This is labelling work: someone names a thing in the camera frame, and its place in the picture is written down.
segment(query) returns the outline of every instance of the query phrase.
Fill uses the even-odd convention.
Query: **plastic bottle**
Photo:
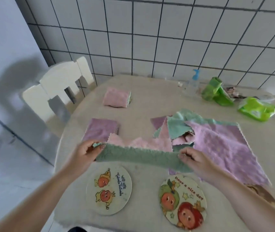
[[[186,96],[197,97],[197,91],[199,89],[199,73],[200,71],[194,69],[196,72],[192,79],[188,80],[187,84],[184,86],[183,92]]]

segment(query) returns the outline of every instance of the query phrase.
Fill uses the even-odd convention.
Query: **round coaster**
[[[201,226],[206,218],[205,196],[198,184],[185,175],[171,175],[162,183],[159,202],[165,217],[185,230]]]
[[[261,196],[267,202],[269,202],[273,207],[275,207],[274,197],[262,186],[259,185],[246,185],[250,190],[255,192],[257,195]]]
[[[112,215],[128,202],[132,180],[121,166],[109,164],[99,168],[89,179],[86,199],[90,207],[101,215]]]

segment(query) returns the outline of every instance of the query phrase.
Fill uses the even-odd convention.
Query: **table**
[[[132,91],[128,108],[112,108],[102,105],[106,88],[113,86]],[[247,95],[261,91],[246,90]],[[91,118],[108,118],[120,123],[119,135],[126,139],[152,137],[155,129],[150,118],[174,114],[188,108],[205,118],[235,121],[240,124],[254,154],[273,184],[275,195],[275,116],[268,122],[255,121],[236,111],[234,107],[222,107],[200,98],[189,99],[181,95],[176,81],[119,75],[105,82],[81,102],[67,123],[60,140],[55,171],[63,165],[67,155],[81,141]],[[65,226],[89,225],[114,231],[178,231],[164,217],[158,199],[159,186],[167,177],[167,170],[155,166],[119,163],[131,175],[132,194],[127,205],[112,216],[94,213],[85,203],[89,176],[106,163],[93,163],[63,194],[54,220]],[[198,178],[190,173],[198,183]],[[199,231],[249,231],[238,218],[228,200],[215,187],[199,183],[207,199],[207,218]]]

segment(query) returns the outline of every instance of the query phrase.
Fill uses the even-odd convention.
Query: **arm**
[[[275,208],[221,170],[202,152],[184,148],[179,158],[202,179],[220,190],[252,232],[275,231]]]
[[[66,188],[82,175],[103,149],[97,141],[80,144],[66,164],[0,221],[0,231],[40,232]]]

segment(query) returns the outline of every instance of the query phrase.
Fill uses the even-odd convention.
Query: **chair backrest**
[[[50,67],[38,85],[30,87],[22,93],[24,101],[59,137],[62,135],[65,125],[52,111],[48,101],[59,96],[68,111],[73,113],[82,100],[80,90],[75,84],[80,77],[85,78],[90,90],[96,87],[85,57],[77,59],[76,62],[63,62]],[[77,98],[77,103],[73,103],[64,91],[68,87]]]

